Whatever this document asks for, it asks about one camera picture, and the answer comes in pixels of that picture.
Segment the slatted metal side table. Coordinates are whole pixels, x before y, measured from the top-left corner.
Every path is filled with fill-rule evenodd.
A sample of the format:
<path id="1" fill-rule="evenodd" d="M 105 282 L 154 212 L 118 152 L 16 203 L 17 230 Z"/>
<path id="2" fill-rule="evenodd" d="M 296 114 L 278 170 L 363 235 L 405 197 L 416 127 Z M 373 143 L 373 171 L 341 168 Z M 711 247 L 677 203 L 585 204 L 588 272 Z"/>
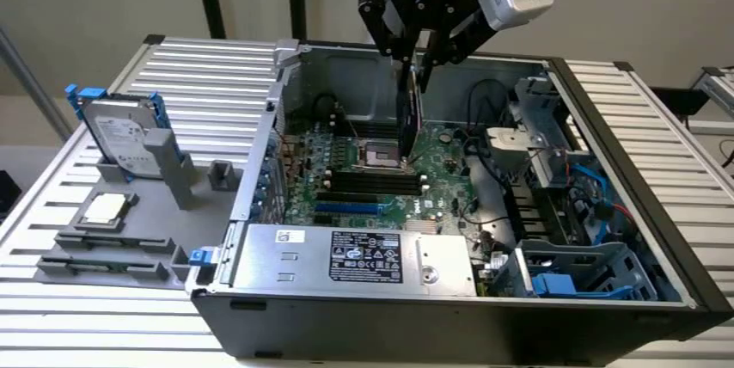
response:
<path id="1" fill-rule="evenodd" d="M 692 115 L 692 132 L 734 136 L 734 65 L 703 67 L 694 89 L 704 93 L 707 102 Z"/>

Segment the green Dell motherboard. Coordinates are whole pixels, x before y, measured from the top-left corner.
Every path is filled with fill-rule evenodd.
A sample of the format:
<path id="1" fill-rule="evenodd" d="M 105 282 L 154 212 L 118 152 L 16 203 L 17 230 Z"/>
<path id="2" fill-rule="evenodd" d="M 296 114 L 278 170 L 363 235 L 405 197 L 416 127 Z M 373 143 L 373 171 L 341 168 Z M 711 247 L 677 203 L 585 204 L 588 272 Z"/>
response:
<path id="1" fill-rule="evenodd" d="M 473 225 L 463 219 L 473 199 L 469 167 L 464 157 L 468 136 L 453 123 L 427 122 L 420 128 L 407 169 L 363 169 L 355 166 L 357 145 L 365 139 L 335 134 L 343 121 L 301 123 L 285 137 L 282 152 L 286 173 L 288 224 L 359 229 L 404 230 L 407 219 L 436 221 L 436 234 L 467 235 Z M 339 193 L 328 181 L 333 172 L 417 175 L 419 196 Z M 379 204 L 381 214 L 337 215 L 313 211 L 317 203 Z"/>

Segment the silver power supply unit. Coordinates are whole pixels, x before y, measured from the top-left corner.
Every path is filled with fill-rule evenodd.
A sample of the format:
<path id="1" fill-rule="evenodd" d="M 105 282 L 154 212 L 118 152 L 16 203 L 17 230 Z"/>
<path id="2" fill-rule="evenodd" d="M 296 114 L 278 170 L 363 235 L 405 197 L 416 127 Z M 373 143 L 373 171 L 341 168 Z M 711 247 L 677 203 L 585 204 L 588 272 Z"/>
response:
<path id="1" fill-rule="evenodd" d="M 461 236 L 405 230 L 252 224 L 230 286 L 312 297 L 472 297 Z"/>

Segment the black graphics card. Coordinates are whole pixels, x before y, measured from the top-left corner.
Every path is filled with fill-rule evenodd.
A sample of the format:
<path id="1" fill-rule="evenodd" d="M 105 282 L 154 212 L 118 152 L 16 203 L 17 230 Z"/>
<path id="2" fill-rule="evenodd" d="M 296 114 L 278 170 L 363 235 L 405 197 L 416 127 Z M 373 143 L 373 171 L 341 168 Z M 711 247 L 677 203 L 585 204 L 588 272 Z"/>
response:
<path id="1" fill-rule="evenodd" d="M 395 119 L 397 126 L 397 149 L 403 159 L 411 157 L 413 145 L 421 128 L 420 80 L 412 64 L 401 63 L 396 67 Z"/>

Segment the blue-grey drive cage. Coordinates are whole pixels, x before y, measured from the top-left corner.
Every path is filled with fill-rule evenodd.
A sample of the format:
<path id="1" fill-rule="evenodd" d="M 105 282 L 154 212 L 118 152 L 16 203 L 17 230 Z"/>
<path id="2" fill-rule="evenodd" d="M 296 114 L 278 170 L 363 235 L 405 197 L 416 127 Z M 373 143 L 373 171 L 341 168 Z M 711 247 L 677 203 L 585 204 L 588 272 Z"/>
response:
<path id="1" fill-rule="evenodd" d="M 656 301 L 635 253 L 620 242 L 593 246 L 524 240 L 493 279 L 505 297 Z"/>

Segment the black object at floor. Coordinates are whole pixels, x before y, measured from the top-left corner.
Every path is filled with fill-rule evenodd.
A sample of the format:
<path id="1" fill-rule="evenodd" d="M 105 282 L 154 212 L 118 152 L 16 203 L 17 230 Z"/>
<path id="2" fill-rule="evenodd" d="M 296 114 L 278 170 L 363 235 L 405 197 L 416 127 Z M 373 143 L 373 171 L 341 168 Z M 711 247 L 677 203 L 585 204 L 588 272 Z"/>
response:
<path id="1" fill-rule="evenodd" d="M 6 214 L 18 197 L 21 189 L 5 170 L 0 170 L 0 215 Z"/>

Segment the black RAM slot bank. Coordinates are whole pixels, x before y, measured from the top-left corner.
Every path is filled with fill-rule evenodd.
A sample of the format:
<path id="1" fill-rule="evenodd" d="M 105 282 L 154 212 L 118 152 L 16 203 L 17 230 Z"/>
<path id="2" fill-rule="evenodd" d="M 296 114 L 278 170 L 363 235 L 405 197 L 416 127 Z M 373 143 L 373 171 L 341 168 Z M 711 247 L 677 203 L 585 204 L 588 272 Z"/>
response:
<path id="1" fill-rule="evenodd" d="M 329 190 L 339 193 L 389 194 L 419 196 L 423 193 L 417 175 L 371 172 L 333 172 L 328 179 Z"/>
<path id="2" fill-rule="evenodd" d="M 397 140 L 395 123 L 365 120 L 347 120 L 339 124 L 335 134 L 348 138 L 375 138 Z"/>

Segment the hard disk in blue carrier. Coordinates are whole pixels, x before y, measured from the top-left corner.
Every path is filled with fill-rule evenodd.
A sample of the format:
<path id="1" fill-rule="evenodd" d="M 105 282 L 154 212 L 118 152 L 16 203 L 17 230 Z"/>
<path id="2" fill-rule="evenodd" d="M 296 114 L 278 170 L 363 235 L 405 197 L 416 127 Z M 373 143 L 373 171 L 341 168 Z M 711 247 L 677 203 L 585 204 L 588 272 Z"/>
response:
<path id="1" fill-rule="evenodd" d="M 102 160 L 116 164 L 128 176 L 158 179 L 158 165 L 142 141 L 150 129 L 170 127 L 162 97 L 156 92 L 113 93 L 104 88 L 81 88 L 74 83 L 64 92 L 74 115 L 90 131 Z"/>

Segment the blue expansion slot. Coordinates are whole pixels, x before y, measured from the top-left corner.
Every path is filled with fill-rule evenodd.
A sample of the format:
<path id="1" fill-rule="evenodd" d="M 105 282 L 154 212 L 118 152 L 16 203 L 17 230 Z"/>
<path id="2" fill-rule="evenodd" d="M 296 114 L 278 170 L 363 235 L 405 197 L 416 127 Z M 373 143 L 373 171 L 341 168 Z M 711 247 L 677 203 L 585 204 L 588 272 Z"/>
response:
<path id="1" fill-rule="evenodd" d="M 320 214 L 379 216 L 381 207 L 379 204 L 323 202 L 314 205 L 313 211 Z"/>

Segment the grey fan duct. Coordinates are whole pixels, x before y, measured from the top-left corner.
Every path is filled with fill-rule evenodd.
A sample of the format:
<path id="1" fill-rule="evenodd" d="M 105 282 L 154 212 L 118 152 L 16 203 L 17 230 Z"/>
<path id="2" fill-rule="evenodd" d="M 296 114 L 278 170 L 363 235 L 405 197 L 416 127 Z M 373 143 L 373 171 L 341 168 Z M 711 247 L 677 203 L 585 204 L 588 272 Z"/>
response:
<path id="1" fill-rule="evenodd" d="M 485 129 L 485 136 L 497 167 L 507 171 L 517 171 L 531 153 L 532 143 L 527 133 L 508 127 L 489 127 Z"/>

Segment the grey parts rack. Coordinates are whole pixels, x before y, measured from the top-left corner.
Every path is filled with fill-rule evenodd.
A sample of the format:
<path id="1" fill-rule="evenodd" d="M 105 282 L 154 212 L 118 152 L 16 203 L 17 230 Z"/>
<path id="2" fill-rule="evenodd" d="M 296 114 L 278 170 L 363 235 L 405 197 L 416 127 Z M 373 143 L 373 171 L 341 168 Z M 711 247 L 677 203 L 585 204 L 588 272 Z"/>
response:
<path id="1" fill-rule="evenodd" d="M 192 197 L 178 205 L 160 179 L 133 178 L 116 164 L 94 158 L 98 179 L 76 213 L 53 238 L 53 247 L 36 263 L 34 280 L 45 284 L 101 285 L 180 290 L 189 273 L 193 249 L 218 242 L 234 199 L 214 190 L 210 169 L 196 156 L 185 161 Z M 100 193 L 122 193 L 126 206 L 112 225 L 80 224 L 85 208 Z"/>

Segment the CPU socket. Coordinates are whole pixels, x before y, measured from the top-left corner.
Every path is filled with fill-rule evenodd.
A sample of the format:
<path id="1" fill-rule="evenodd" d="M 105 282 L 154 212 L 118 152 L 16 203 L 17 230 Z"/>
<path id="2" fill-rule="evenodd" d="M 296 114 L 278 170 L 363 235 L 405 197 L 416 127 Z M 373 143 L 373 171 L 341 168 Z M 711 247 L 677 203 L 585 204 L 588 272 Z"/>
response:
<path id="1" fill-rule="evenodd" d="M 387 139 L 365 139 L 357 145 L 355 166 L 363 169 L 407 169 L 397 142 Z"/>

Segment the silver CPU chip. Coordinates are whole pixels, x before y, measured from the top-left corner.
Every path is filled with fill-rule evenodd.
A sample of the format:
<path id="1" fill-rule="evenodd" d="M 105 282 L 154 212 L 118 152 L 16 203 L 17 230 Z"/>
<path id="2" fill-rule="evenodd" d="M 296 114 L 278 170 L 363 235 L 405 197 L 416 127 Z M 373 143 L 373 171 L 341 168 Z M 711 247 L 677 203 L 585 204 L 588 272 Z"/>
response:
<path id="1" fill-rule="evenodd" d="M 78 219 L 80 224 L 112 225 L 126 206 L 126 196 L 122 193 L 97 194 Z"/>

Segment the grey metal disk bay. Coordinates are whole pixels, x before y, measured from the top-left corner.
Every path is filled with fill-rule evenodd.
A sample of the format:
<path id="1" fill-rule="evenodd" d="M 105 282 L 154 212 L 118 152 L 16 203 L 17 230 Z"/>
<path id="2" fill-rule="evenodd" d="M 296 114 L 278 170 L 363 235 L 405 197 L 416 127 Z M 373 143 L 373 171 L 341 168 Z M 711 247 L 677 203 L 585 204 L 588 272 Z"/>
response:
<path id="1" fill-rule="evenodd" d="M 573 133 L 573 118 L 548 77 L 525 77 L 515 84 L 512 117 L 529 139 L 525 169 L 533 187 L 563 188 L 571 184 L 571 165 L 591 160 L 583 139 Z"/>

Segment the black box behind table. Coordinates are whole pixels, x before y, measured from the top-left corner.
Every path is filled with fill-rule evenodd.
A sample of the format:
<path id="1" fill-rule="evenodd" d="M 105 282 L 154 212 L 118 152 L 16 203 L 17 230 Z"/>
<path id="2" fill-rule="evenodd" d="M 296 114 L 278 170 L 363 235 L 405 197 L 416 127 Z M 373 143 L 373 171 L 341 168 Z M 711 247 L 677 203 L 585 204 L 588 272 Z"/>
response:
<path id="1" fill-rule="evenodd" d="M 651 91 L 676 116 L 695 115 L 710 100 L 700 89 L 651 87 Z"/>

